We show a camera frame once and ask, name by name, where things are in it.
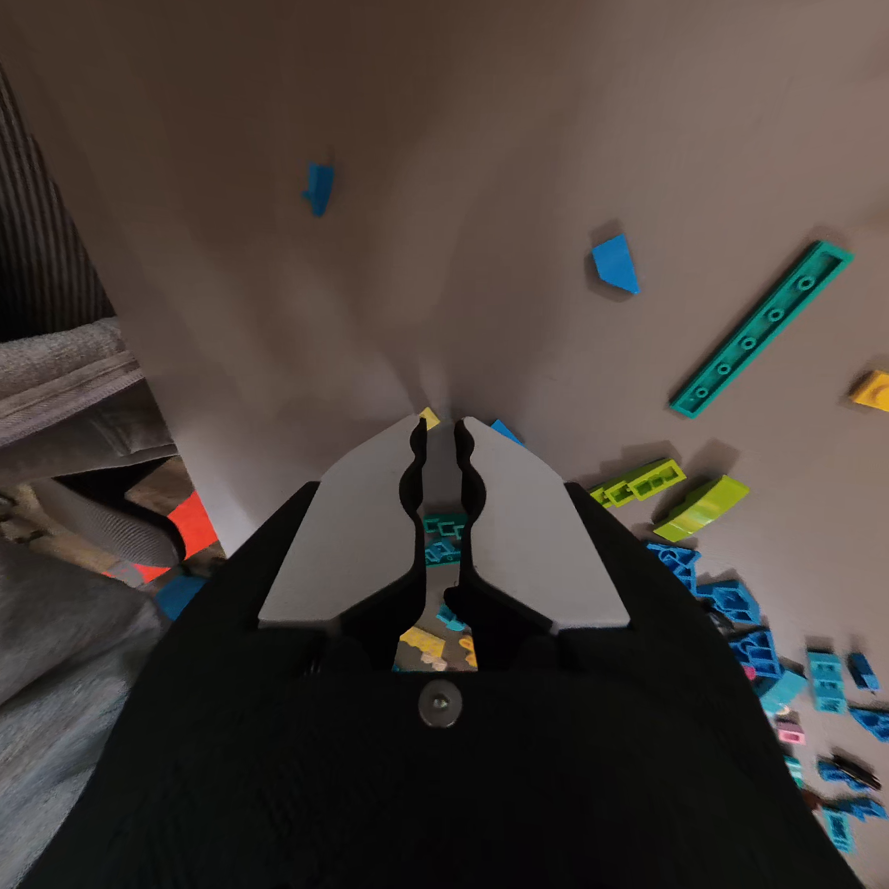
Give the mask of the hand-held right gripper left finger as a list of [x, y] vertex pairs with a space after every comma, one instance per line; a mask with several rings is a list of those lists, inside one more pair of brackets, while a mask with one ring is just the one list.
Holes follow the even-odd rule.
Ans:
[[259, 628], [355, 641], [391, 670], [426, 605], [419, 518], [426, 420], [409, 415], [335, 462], [317, 483], [259, 611]]

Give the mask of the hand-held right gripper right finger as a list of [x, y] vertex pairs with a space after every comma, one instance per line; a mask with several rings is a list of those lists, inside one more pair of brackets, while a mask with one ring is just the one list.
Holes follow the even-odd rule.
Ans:
[[509, 670], [527, 645], [557, 659], [564, 631], [622, 630], [630, 616], [562, 478], [478, 419], [454, 429], [467, 515], [448, 606], [479, 670]]

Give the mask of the grey desk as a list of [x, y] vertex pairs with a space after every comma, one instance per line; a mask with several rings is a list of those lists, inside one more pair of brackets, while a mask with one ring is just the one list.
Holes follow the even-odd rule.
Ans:
[[[28, 886], [887, 887], [887, 822], [834, 847], [636, 536], [746, 484], [706, 575], [785, 661], [862, 643], [887, 712], [887, 413], [848, 397], [887, 364], [887, 2], [2, 2], [2, 59], [228, 550]], [[637, 295], [590, 253], [621, 232]], [[671, 410], [818, 240], [853, 262]], [[502, 420], [628, 628], [443, 674], [259, 628], [323, 474], [427, 406], [421, 523], [466, 514], [456, 423]]]

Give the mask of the teal open brick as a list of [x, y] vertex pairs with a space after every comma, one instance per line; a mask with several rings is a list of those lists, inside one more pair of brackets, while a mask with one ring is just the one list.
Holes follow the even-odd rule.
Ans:
[[462, 535], [468, 517], [465, 513], [430, 513], [422, 518], [426, 535], [426, 566], [455, 564], [461, 561]]

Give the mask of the lime green curved brick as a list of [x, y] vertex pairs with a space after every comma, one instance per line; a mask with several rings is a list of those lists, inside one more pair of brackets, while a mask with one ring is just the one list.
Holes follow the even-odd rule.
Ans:
[[750, 494], [750, 488], [723, 475], [693, 490], [652, 532], [669, 542], [696, 536]]

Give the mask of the blue pink brick pile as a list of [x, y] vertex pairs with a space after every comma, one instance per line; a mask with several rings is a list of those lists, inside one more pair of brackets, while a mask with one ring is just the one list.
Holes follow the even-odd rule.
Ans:
[[[646, 541], [645, 547], [683, 584], [727, 641], [784, 749], [806, 744], [795, 706], [802, 695], [812, 696], [819, 713], [852, 716], [877, 739], [887, 741], [887, 712], [849, 707], [845, 695], [848, 676], [860, 690], [876, 692], [880, 688], [864, 654], [853, 652], [842, 660], [833, 651], [811, 649], [806, 652], [805, 666], [793, 666], [780, 656], [758, 601], [741, 579], [702, 582], [698, 550], [653, 540]], [[815, 770], [823, 783], [841, 784], [848, 791], [847, 795], [818, 801], [818, 808], [834, 847], [854, 854], [852, 821], [887, 820], [887, 810], [876, 797], [883, 785], [868, 767], [846, 754], [817, 757]]]

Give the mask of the grey and orange shoe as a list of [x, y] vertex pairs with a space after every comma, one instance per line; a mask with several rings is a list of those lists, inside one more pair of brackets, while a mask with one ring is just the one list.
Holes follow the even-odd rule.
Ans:
[[43, 480], [34, 489], [43, 512], [57, 525], [116, 561], [106, 576], [143, 587], [211, 548], [218, 536], [193, 493], [160, 515], [124, 494], [95, 494], [88, 483]]

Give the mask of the blue wedge brick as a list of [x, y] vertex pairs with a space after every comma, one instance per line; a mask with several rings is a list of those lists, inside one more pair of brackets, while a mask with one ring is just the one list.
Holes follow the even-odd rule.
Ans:
[[603, 283], [627, 294], [640, 293], [636, 266], [624, 233], [595, 244], [590, 253]]

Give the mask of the long teal plate brick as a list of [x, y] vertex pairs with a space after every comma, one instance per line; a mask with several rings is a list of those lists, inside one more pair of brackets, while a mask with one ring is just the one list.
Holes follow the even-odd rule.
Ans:
[[697, 418], [853, 260], [835, 244], [813, 242], [673, 395], [670, 409]]

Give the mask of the person's grey sweater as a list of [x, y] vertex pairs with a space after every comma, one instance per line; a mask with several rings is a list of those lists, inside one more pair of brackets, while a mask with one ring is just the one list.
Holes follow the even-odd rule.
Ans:
[[116, 317], [1, 347], [1, 484], [177, 455]]

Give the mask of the person's grey trousers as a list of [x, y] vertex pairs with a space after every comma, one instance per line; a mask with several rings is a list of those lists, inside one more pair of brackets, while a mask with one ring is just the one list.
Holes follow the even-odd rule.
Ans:
[[69, 815], [169, 626], [143, 591], [1, 543], [1, 886]]

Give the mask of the yellow square tile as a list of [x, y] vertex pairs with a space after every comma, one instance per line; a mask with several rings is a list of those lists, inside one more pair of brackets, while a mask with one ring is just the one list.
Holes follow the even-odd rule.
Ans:
[[888, 371], [873, 370], [862, 377], [850, 392], [849, 400], [856, 406], [875, 409], [884, 413], [888, 406]]

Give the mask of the person's striped shirt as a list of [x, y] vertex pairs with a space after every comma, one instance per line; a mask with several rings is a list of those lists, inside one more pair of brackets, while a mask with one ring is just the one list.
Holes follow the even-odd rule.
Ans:
[[1, 72], [1, 340], [63, 332], [114, 309]]

